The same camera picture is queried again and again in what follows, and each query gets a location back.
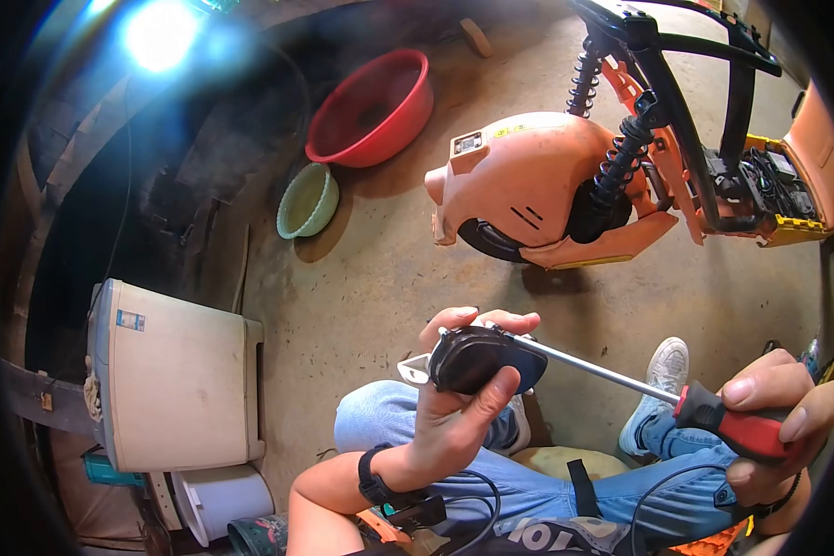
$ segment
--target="scooter wheel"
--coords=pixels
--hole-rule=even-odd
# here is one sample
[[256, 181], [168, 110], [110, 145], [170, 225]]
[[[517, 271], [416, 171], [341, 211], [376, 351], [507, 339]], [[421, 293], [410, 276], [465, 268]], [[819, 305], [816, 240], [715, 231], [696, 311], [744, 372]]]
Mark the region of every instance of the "scooter wheel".
[[457, 230], [457, 235], [473, 249], [489, 257], [501, 261], [528, 262], [519, 254], [519, 249], [524, 247], [523, 244], [510, 239], [499, 229], [480, 218], [470, 218], [464, 222]]

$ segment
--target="jeans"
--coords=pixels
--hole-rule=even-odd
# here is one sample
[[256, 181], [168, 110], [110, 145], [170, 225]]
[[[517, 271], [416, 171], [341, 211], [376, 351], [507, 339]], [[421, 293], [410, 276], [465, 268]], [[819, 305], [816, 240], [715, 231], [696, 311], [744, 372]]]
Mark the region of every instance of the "jeans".
[[[398, 446], [411, 441], [417, 395], [416, 388], [396, 381], [367, 384], [346, 395], [337, 408], [334, 424], [337, 449], [366, 451], [381, 442]], [[675, 429], [671, 411], [662, 405], [661, 412], [648, 419], [639, 433], [645, 447], [663, 461], [593, 481], [603, 519], [630, 523], [639, 497], [670, 473], [701, 463], [728, 466], [736, 458], [735, 452], [710, 432]], [[489, 477], [500, 490], [498, 523], [576, 516], [575, 490], [570, 481], [534, 472], [492, 451], [510, 446], [516, 434], [513, 409], [507, 406], [491, 423], [483, 447], [468, 466]], [[722, 471], [702, 469], [678, 475], [648, 495], [637, 517], [648, 548], [657, 550], [708, 537], [746, 517], [749, 512], [723, 511], [713, 506], [713, 495], [725, 480]], [[427, 490], [430, 495], [445, 498], [483, 496], [494, 504], [488, 484], [474, 477], [449, 477]], [[488, 508], [478, 500], [451, 503], [446, 510], [448, 519], [433, 528], [439, 535], [475, 529], [488, 520]]]

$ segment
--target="red screwdriver handle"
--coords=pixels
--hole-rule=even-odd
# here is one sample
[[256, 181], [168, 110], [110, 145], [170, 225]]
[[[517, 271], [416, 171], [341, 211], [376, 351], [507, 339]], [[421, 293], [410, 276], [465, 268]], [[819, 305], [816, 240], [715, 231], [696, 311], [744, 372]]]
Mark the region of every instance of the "red screwdriver handle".
[[673, 410], [678, 429], [701, 429], [716, 434], [736, 454], [761, 463], [781, 463], [802, 449], [800, 442], [784, 443], [778, 431], [793, 407], [758, 411], [730, 411], [720, 396], [698, 381], [683, 386]]

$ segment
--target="left hand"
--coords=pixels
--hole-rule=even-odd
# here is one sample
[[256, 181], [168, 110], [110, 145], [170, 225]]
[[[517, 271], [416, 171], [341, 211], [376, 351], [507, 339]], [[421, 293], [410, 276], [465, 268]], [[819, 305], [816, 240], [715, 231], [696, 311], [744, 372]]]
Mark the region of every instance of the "left hand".
[[[471, 324], [478, 316], [474, 307], [445, 309], [420, 334], [421, 349], [430, 352], [438, 342], [438, 328]], [[513, 334], [527, 334], [541, 324], [537, 313], [516, 315], [492, 310], [479, 317], [491, 320]], [[417, 401], [414, 439], [408, 447], [408, 466], [429, 484], [459, 473], [473, 461], [488, 433], [491, 421], [516, 393], [521, 377], [505, 366], [475, 396], [437, 392], [432, 382], [423, 384]]]
[[735, 411], [793, 407], [779, 429], [782, 442], [802, 442], [803, 449], [779, 465], [735, 459], [726, 473], [738, 503], [771, 504], [785, 496], [794, 475], [821, 449], [834, 426], [834, 381], [816, 386], [802, 363], [787, 351], [772, 350], [750, 363], [721, 390], [723, 404]]

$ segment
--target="concrete floor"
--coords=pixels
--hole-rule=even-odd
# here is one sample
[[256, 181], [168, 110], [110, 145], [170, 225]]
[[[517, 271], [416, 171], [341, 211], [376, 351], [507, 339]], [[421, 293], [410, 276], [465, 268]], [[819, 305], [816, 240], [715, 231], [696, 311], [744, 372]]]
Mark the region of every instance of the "concrete floor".
[[[703, 16], [648, 9], [663, 31], [726, 39]], [[448, 306], [538, 311], [541, 341], [640, 380], [658, 342], [679, 335], [691, 350], [690, 376], [711, 389], [755, 359], [767, 339], [800, 352], [815, 334], [817, 244], [769, 250], [750, 239], [710, 238], [699, 247], [679, 223], [634, 261], [564, 272], [497, 261], [463, 242], [433, 245], [424, 172], [445, 163], [451, 137], [520, 112], [561, 110], [585, 31], [577, 17], [529, 9], [487, 35], [495, 50], [488, 60], [463, 42], [427, 52], [436, 94], [429, 123], [384, 164], [333, 168], [341, 203], [321, 235], [279, 239], [258, 186], [248, 186], [217, 222], [211, 250], [223, 249], [226, 261], [217, 291], [234, 291], [235, 253], [245, 223], [252, 226], [244, 314], [266, 329], [261, 471], [279, 510], [297, 474], [334, 446], [339, 399], [396, 378], [396, 362], [417, 349], [426, 319]], [[701, 140], [716, 146], [727, 63], [667, 57]], [[799, 87], [787, 76], [758, 73], [757, 80], [750, 131], [781, 137]], [[592, 119], [616, 129], [625, 115], [603, 83]], [[555, 362], [535, 390], [555, 443], [608, 453], [639, 400]]]

